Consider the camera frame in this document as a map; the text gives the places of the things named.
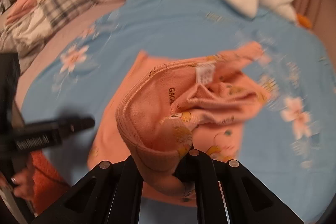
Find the person left hand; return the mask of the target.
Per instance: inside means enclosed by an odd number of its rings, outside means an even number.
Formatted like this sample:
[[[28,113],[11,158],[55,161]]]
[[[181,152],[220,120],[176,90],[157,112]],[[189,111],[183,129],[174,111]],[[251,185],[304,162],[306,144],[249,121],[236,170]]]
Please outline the person left hand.
[[[32,201],[34,197],[34,166],[33,158],[31,155],[28,155],[26,167],[23,168],[19,173],[16,173],[11,181],[14,183],[15,187],[13,188],[14,196],[22,198],[27,201]]]

